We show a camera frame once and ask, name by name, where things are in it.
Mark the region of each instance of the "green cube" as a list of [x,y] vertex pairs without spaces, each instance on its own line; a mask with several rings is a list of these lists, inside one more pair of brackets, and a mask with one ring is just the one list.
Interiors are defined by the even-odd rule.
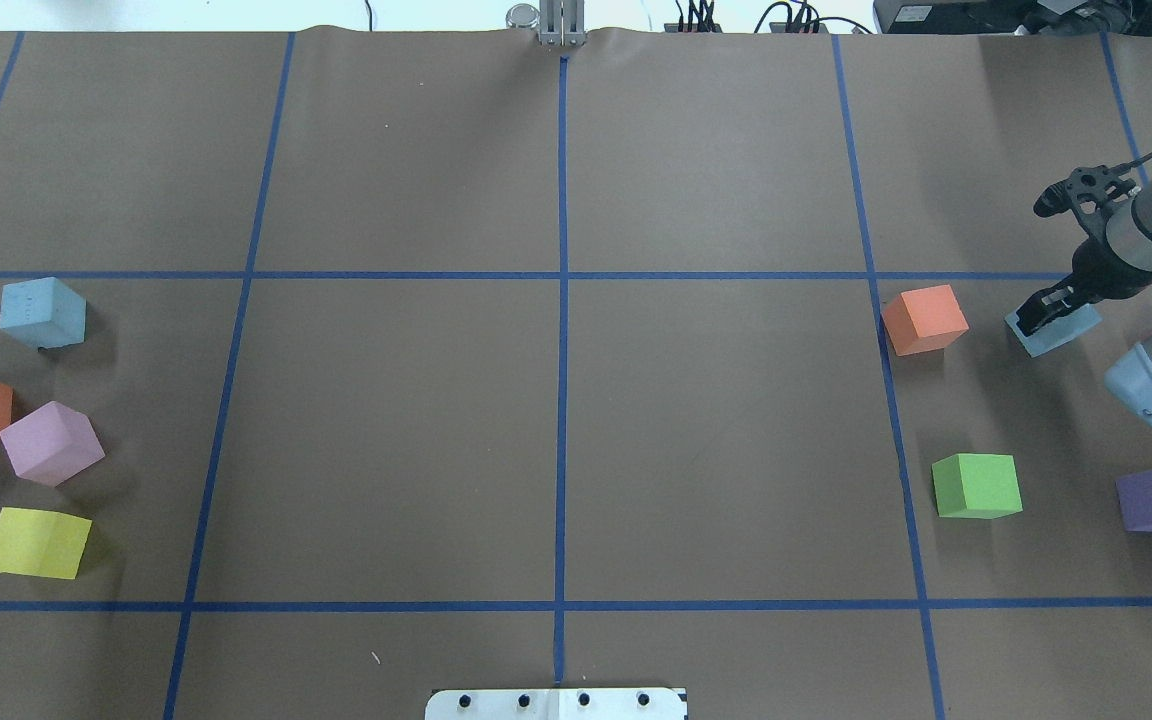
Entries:
[[941,518],[1002,518],[1020,511],[1020,485],[1010,455],[961,452],[934,462],[935,510]]

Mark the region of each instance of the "light blue cube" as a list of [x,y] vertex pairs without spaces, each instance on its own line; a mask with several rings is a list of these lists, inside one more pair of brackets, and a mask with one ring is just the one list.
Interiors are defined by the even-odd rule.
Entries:
[[88,302],[55,278],[6,285],[0,331],[29,347],[77,344],[88,335]]

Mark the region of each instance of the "gray tabletop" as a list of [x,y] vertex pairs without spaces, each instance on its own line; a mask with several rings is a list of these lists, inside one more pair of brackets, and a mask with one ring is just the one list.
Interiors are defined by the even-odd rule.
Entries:
[[[0,719],[422,717],[431,691],[685,687],[691,717],[1152,717],[1152,433],[1101,374],[1152,288],[1030,359],[1152,149],[1152,40],[596,31],[0,35],[20,410],[108,457],[0,509],[94,523],[0,575]],[[973,325],[896,357],[950,283]],[[929,467],[1015,456],[1025,510]]]

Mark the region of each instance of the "white label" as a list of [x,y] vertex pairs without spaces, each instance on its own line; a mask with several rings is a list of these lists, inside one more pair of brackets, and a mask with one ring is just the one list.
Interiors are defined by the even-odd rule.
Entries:
[[920,23],[932,14],[931,5],[905,5],[896,13],[897,23]]

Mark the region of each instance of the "white metal plate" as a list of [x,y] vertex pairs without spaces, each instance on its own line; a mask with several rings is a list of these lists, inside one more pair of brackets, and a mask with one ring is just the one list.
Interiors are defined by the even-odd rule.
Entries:
[[429,698],[425,720],[687,720],[685,698],[685,689],[675,688],[440,691]]

